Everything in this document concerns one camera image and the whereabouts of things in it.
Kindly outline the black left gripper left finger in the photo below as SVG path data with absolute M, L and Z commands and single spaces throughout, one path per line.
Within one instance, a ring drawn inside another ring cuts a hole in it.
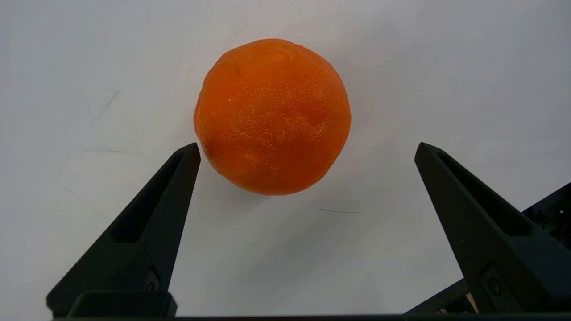
M 173 316 L 169 286 L 201 156 L 167 159 L 46 297 L 55 316 Z

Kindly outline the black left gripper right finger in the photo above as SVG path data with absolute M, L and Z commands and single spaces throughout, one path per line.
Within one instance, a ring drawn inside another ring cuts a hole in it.
M 568 313 L 570 250 L 443 150 L 415 163 L 480 313 Z

